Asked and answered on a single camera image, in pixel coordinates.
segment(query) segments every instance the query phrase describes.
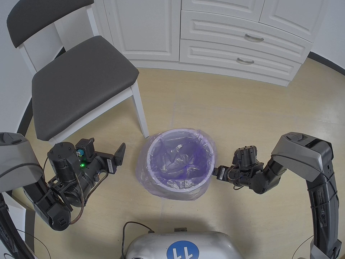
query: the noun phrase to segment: white logo lettering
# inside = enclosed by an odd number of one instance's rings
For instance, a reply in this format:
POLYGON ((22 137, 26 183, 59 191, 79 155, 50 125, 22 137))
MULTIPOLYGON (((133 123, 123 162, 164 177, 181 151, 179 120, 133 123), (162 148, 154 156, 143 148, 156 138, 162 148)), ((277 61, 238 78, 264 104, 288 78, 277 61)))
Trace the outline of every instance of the white logo lettering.
POLYGON ((185 258, 186 258, 186 259, 189 259, 189 258, 191 258, 192 256, 193 256, 193 254, 188 255, 188 249, 187 249, 187 247, 185 247, 185 258))
POLYGON ((176 253, 176 248, 172 249, 172 252, 174 253, 174 259, 181 259, 182 255, 180 255, 179 257, 177 257, 177 253, 176 253))

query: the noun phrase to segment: chair backrest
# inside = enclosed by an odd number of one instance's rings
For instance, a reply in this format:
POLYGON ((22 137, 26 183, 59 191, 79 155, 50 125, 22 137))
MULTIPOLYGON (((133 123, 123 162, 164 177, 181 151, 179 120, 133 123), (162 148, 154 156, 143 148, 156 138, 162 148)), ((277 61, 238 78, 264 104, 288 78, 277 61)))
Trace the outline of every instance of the chair backrest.
POLYGON ((61 17, 93 0, 19 0, 7 18, 7 28, 15 48, 61 17))

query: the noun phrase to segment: beige floor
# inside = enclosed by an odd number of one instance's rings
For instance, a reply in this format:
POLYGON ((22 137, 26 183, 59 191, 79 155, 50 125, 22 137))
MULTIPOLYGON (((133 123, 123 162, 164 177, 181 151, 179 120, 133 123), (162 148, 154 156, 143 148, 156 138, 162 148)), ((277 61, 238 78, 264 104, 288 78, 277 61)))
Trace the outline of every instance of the beige floor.
MULTIPOLYGON (((218 164, 230 165, 235 149, 256 145, 258 159, 267 162, 279 137, 298 131, 332 142, 340 201, 345 198, 345 76, 307 59, 288 87, 196 72, 140 69, 138 79, 149 131, 199 128, 216 142, 218 164)), ((48 143, 37 140, 33 122, 27 133, 41 164, 48 143)), ((280 184, 264 195, 247 188, 212 181, 194 202, 164 200, 149 194, 136 180, 141 135, 131 100, 109 110, 67 141, 95 138, 95 148, 114 153, 125 142, 123 166, 110 175, 90 198, 80 221, 63 232, 51 230, 39 217, 35 235, 58 258, 119 258, 122 226, 139 221, 156 232, 174 227, 214 230, 230 235, 245 258, 290 259, 312 235, 312 216, 305 181, 287 171, 280 184)), ((53 176, 50 166, 46 177, 53 176)), ((17 190, 16 195, 25 200, 17 190)), ((79 209, 73 211, 76 216, 79 209)), ((126 246, 146 233, 128 226, 126 246)), ((345 240, 345 213, 340 212, 339 239, 345 240)), ((304 244, 295 258, 308 257, 304 244)), ((40 258, 48 258, 36 244, 40 258)))

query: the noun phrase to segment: logo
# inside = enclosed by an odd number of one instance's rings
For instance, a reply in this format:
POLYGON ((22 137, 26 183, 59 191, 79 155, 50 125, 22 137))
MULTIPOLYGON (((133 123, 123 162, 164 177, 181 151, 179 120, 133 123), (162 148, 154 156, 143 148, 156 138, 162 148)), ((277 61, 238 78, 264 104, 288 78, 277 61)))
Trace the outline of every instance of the logo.
POLYGON ((189 241, 178 241, 170 245, 167 250, 168 259, 198 259, 198 247, 189 241))

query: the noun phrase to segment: white drawer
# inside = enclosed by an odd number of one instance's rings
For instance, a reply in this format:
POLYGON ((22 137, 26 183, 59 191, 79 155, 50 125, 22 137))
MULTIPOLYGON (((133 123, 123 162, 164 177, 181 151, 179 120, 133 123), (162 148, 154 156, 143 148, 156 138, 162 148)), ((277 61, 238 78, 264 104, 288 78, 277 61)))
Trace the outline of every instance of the white drawer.
POLYGON ((181 11, 181 38, 236 45, 299 63, 304 63, 313 45, 301 37, 265 24, 198 11, 181 11))
POLYGON ((285 80, 292 80, 301 66, 292 60, 252 49, 187 39, 180 41, 180 62, 243 70, 285 80))

